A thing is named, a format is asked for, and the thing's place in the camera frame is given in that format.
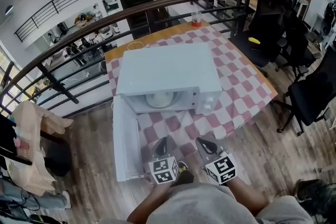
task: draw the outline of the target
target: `open microwave door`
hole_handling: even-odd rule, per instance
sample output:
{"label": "open microwave door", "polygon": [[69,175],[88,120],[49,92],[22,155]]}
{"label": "open microwave door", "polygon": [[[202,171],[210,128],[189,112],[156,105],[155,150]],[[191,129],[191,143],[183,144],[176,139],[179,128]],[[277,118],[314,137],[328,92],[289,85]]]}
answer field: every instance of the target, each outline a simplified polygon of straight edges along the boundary
{"label": "open microwave door", "polygon": [[136,113],[117,95],[113,98],[113,144],[117,181],[143,176]]}

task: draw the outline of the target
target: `checkered tablecloth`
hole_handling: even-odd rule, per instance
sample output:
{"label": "checkered tablecloth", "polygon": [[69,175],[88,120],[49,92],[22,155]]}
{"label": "checkered tablecloth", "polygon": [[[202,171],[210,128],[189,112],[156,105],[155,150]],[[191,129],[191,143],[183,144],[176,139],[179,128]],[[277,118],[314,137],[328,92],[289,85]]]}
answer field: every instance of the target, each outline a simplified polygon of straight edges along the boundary
{"label": "checkered tablecloth", "polygon": [[[223,93],[215,111],[196,115],[194,110],[138,115],[143,162],[150,158],[150,148],[161,138],[170,135],[176,149],[187,156],[196,151],[195,139],[213,132],[222,139],[256,115],[275,94],[251,66],[245,56],[211,26],[188,31],[182,35],[159,40],[145,46],[158,47],[185,43],[208,43]],[[115,95],[122,58],[107,62],[107,70]]]}

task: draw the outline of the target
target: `stair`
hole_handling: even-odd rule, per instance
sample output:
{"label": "stair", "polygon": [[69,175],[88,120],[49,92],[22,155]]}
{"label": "stair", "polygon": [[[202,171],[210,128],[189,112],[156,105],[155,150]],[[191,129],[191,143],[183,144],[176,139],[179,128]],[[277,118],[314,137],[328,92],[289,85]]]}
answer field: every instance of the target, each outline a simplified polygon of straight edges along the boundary
{"label": "stair", "polygon": [[[138,6],[138,5],[150,2],[150,1],[153,1],[153,0],[122,0],[121,3],[122,3],[123,8],[126,9],[126,8],[130,8],[130,7]],[[145,25],[145,24],[147,24],[146,13],[140,13],[140,14],[130,16],[127,19],[127,21],[129,23],[131,29],[134,29],[134,28],[137,28],[139,26]],[[141,29],[141,30],[138,30],[138,31],[133,33],[133,38],[137,39],[137,38],[146,36],[148,34],[150,34],[149,29]]]}

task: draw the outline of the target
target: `white microwave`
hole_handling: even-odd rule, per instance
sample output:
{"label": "white microwave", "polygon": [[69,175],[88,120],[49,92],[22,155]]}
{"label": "white microwave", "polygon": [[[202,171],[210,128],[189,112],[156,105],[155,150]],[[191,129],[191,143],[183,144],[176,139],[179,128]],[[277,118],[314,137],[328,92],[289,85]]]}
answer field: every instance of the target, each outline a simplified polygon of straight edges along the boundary
{"label": "white microwave", "polygon": [[113,102],[117,180],[143,174],[136,114],[194,109],[211,113],[222,86],[208,44],[126,51]]}

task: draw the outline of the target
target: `ceiling light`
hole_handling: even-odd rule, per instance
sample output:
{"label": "ceiling light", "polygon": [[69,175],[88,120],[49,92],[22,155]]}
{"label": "ceiling light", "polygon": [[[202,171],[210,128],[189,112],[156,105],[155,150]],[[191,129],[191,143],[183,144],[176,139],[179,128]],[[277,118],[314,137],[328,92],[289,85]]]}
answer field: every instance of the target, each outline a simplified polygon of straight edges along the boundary
{"label": "ceiling light", "polygon": [[12,5],[8,6],[5,11],[5,15],[7,15],[14,7]]}

